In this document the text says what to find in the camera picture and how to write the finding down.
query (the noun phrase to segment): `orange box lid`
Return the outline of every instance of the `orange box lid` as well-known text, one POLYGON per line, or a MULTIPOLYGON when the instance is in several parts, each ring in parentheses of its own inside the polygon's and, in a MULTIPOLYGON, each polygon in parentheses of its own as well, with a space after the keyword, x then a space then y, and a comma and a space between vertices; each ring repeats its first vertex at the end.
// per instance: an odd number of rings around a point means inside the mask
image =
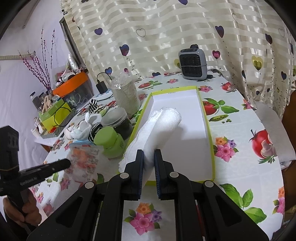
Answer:
POLYGON ((75 75, 73 78, 69 79, 67 82, 59 85, 56 89, 52 91, 54 95, 59 97, 64 97, 67 94, 71 93, 73 90, 77 89, 80 85, 88 80, 88 76, 85 72, 80 72, 75 75))

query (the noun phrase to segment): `white wall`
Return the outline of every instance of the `white wall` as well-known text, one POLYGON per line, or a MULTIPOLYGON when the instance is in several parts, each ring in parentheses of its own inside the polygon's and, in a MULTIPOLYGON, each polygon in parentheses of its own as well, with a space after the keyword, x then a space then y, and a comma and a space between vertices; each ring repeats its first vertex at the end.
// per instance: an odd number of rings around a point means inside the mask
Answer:
MULTIPOLYGON (((53 67, 62 66, 69 53, 59 21, 63 14, 59 0, 41 0, 35 8, 25 29, 8 28, 0 40, 0 56, 17 55, 36 51, 41 53, 41 30, 44 28, 45 40, 50 44, 52 31, 56 31, 56 53, 53 67)), ((40 144, 34 142, 30 129, 33 128, 37 110, 29 95, 45 91, 44 86, 26 68, 20 60, 0 61, 0 127, 10 125, 19 132, 19 163, 20 168, 28 168, 41 164, 47 152, 40 144)))

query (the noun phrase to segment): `person's hand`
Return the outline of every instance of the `person's hand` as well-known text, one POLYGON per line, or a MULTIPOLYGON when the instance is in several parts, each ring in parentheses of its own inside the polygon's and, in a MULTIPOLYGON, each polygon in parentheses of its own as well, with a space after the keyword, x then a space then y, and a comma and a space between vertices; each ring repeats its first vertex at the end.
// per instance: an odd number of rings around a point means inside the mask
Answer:
POLYGON ((31 191, 28 190, 28 202, 22 207, 22 211, 27 213, 24 217, 9 201, 7 197, 3 199, 3 206, 6 215, 13 221, 15 221, 21 227, 24 226, 24 222, 29 223, 33 226, 38 226, 41 222, 41 214, 36 207, 36 199, 34 198, 31 191))

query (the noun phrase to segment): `striped curtain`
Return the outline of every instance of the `striped curtain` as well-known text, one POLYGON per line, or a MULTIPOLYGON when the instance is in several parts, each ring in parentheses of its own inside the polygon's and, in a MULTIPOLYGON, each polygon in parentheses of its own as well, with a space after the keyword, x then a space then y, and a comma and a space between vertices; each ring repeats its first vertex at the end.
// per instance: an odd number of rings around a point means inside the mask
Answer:
POLYGON ((208 69, 280 118, 295 89, 295 40, 264 0, 61 1, 94 79, 100 72, 126 71, 139 80, 180 71, 178 52, 197 44, 208 69))

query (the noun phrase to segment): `gray fan heater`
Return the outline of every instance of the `gray fan heater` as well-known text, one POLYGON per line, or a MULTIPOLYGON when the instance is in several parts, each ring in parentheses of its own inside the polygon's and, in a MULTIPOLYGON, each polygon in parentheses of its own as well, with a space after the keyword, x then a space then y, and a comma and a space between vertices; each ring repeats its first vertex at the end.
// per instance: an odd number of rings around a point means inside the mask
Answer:
POLYGON ((179 52, 180 67, 183 77, 188 80, 205 80, 207 78, 207 62, 205 53, 196 48, 182 49, 179 52))

